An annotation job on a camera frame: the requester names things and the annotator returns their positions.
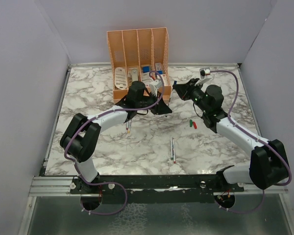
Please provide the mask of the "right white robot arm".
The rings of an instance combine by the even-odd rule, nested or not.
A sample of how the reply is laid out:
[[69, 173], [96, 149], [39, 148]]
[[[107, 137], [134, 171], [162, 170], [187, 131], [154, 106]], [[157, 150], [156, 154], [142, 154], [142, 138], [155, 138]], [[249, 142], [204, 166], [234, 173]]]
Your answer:
[[216, 188], [227, 191], [233, 184], [254, 184], [265, 190], [289, 177], [289, 164], [284, 145], [279, 140], [269, 141], [230, 120], [222, 108], [224, 97], [221, 87], [209, 85], [205, 91], [191, 79], [184, 84], [174, 84], [173, 90], [184, 100], [191, 100], [202, 112], [202, 120], [207, 128], [236, 144], [250, 156], [250, 163], [229, 166], [215, 179]]

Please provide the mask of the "yellow pen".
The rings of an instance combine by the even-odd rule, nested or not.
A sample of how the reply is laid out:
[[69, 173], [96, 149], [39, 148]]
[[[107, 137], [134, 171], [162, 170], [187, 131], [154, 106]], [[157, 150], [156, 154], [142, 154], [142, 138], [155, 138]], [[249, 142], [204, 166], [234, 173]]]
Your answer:
[[131, 131], [131, 124], [132, 124], [132, 121], [131, 121], [131, 120], [127, 122], [127, 133], [128, 133], [128, 134], [129, 134], [130, 131]]

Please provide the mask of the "green pen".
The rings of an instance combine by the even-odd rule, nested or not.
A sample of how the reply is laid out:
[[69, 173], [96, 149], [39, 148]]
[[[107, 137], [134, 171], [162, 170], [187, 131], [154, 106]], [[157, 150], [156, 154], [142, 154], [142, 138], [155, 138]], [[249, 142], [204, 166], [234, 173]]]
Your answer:
[[171, 160], [173, 160], [173, 139], [172, 139], [172, 136], [170, 136], [170, 150], [171, 150]]

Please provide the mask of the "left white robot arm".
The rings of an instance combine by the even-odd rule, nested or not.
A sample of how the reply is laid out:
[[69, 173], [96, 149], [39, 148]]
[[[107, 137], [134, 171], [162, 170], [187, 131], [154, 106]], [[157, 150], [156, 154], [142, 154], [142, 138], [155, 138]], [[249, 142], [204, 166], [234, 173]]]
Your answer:
[[143, 82], [134, 81], [127, 94], [112, 108], [93, 116], [74, 115], [60, 140], [60, 146], [65, 150], [65, 158], [74, 163], [78, 175], [83, 179], [81, 187], [87, 193], [98, 189], [98, 171], [92, 154], [100, 133], [132, 120], [139, 111], [146, 110], [154, 115], [171, 114], [172, 110], [164, 102], [162, 93], [158, 92], [162, 86], [160, 79], [152, 81], [149, 89]]

